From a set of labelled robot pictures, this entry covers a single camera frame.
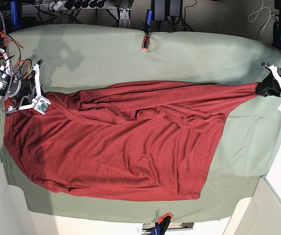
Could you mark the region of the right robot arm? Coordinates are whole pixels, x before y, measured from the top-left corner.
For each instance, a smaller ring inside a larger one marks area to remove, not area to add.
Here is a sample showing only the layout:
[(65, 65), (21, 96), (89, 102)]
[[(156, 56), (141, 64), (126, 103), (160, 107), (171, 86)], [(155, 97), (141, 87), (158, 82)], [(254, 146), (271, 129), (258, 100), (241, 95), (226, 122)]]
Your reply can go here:
[(0, 20), (0, 109), (7, 115), (28, 109), (43, 115), (51, 105), (43, 96), (40, 83), (43, 60), (34, 64), (30, 59), (22, 60), (22, 46), (6, 33), (1, 10)]

